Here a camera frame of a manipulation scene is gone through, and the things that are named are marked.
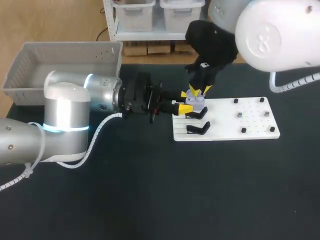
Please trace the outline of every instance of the white pegboard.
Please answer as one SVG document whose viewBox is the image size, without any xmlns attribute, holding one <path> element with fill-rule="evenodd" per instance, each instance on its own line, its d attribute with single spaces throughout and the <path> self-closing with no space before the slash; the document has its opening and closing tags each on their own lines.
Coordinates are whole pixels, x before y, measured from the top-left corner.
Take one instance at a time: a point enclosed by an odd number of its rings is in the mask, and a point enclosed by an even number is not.
<svg viewBox="0 0 320 240">
<path fill-rule="evenodd" d="M 268 99 L 260 102 L 261 97 L 206 99 L 208 112 L 203 119 L 172 116 L 173 137 L 175 141 L 227 141 L 227 140 L 257 140 L 278 139 L 280 132 L 269 105 Z M 202 128 L 206 122 L 211 127 L 204 135 L 187 133 L 186 126 Z"/>
</svg>

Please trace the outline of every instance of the robotic arm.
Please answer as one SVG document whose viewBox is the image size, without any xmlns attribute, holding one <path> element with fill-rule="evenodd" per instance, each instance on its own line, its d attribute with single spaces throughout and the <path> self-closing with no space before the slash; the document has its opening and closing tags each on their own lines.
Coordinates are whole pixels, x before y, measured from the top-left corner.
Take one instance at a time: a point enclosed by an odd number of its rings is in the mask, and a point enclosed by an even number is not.
<svg viewBox="0 0 320 240">
<path fill-rule="evenodd" d="M 248 2 L 212 0 L 214 23 L 197 20 L 189 25 L 185 38 L 199 54 L 187 67 L 195 72 L 190 80 L 194 96 L 206 92 L 238 52 L 255 69 L 271 72 L 270 89 L 275 93 L 320 80 L 316 73 L 285 86 L 275 85 L 276 72 L 320 66 L 320 1 Z"/>
</svg>

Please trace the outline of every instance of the white shelf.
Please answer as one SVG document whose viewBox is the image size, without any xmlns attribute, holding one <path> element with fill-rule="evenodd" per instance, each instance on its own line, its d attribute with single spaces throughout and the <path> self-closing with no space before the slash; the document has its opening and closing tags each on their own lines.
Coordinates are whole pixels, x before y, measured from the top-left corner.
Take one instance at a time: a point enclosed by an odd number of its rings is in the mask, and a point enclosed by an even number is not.
<svg viewBox="0 0 320 240">
<path fill-rule="evenodd" d="M 160 7 L 157 0 L 152 13 L 152 31 L 151 32 L 127 32 L 123 31 L 118 18 L 114 19 L 111 0 L 103 0 L 105 17 L 108 25 L 108 31 L 111 41 L 164 41 L 164 40 L 185 40 L 185 32 L 174 33 L 166 31 L 164 9 Z M 205 10 L 202 8 L 200 19 L 206 19 Z"/>
<path fill-rule="evenodd" d="M 163 8 L 160 7 L 159 2 L 153 7 L 152 13 L 152 31 L 150 32 L 127 32 L 122 30 L 119 21 L 118 26 L 115 27 L 115 39 L 117 41 L 152 41 L 152 40 L 185 40 L 185 32 L 172 33 L 166 31 L 165 14 Z"/>
</svg>

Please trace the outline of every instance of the black table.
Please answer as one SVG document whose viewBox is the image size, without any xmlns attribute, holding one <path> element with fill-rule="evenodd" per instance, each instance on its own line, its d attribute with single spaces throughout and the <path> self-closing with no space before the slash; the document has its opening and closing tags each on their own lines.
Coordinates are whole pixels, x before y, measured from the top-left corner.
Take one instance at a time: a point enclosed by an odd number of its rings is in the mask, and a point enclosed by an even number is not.
<svg viewBox="0 0 320 240">
<path fill-rule="evenodd" d="M 186 90 L 182 65 L 123 65 Z M 319 69 L 278 74 L 284 84 Z M 227 67 L 209 98 L 266 96 L 281 136 L 271 140 L 175 142 L 172 117 L 110 122 L 87 163 L 39 164 L 0 192 L 1 240 L 309 240 L 320 238 L 320 82 L 287 93 L 269 75 Z M 9 118 L 42 122 L 43 110 L 13 106 Z M 105 117 L 92 113 L 90 136 Z M 0 168 L 0 183 L 24 166 Z"/>
</svg>

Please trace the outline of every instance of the white spiral cable wrap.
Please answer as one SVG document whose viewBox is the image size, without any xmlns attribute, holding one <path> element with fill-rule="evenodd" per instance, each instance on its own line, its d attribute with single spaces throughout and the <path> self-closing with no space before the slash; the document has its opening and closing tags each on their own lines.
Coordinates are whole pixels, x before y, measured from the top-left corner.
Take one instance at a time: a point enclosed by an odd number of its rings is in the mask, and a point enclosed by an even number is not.
<svg viewBox="0 0 320 240">
<path fill-rule="evenodd" d="M 313 75 L 310 76 L 306 76 L 304 78 L 300 78 L 296 81 L 293 81 L 291 83 L 288 83 L 286 85 L 283 86 L 276 86 L 276 73 L 275 72 L 271 72 L 270 73 L 270 79 L 269 79 L 269 86 L 270 86 L 270 90 L 274 93 L 283 93 L 286 91 L 289 91 L 291 89 L 295 89 L 298 87 L 301 87 L 303 85 L 307 85 L 309 83 L 313 83 L 315 81 L 320 80 L 320 72 L 315 73 Z"/>
<path fill-rule="evenodd" d="M 13 179 L 12 181 L 7 182 L 6 184 L 3 184 L 0 186 L 0 192 L 4 189 L 7 189 L 9 187 L 11 187 L 12 185 L 17 184 L 18 182 L 20 182 L 22 179 L 24 178 L 29 178 L 30 174 L 32 174 L 34 172 L 34 168 L 37 166 L 37 164 L 40 162 L 44 152 L 45 152 L 45 147 L 46 147 L 46 134 L 45 134 L 45 130 L 42 128 L 42 126 L 39 123 L 36 122 L 29 122 L 28 124 L 30 125 L 36 125 L 41 132 L 41 147 L 40 147 L 40 151 L 39 151 L 39 155 L 36 158 L 35 162 L 32 164 L 30 163 L 26 163 L 25 164 L 25 169 L 23 171 L 23 173 L 21 173 L 18 177 L 16 177 L 15 179 Z"/>
<path fill-rule="evenodd" d="M 108 122 L 110 121 L 111 119 L 114 119 L 114 118 L 122 118 L 122 113 L 114 113 L 114 114 L 111 114 L 110 116 L 107 116 L 100 124 L 99 126 L 97 127 L 97 129 L 95 130 L 95 133 L 93 135 L 93 138 L 91 140 L 91 143 L 89 145 L 89 148 L 88 150 L 86 151 L 86 154 L 84 155 L 83 159 L 78 162 L 77 164 L 75 165 L 70 165 L 70 164 L 66 164 L 64 162 L 57 162 L 57 164 L 67 168 L 67 169 L 76 169 L 76 168 L 79 168 L 80 166 L 82 166 L 85 161 L 87 160 L 87 158 L 89 157 L 90 153 L 91 153 L 91 150 L 96 142 L 96 139 L 97 139 L 97 136 L 100 132 L 100 130 L 102 129 L 102 127 Z"/>
</svg>

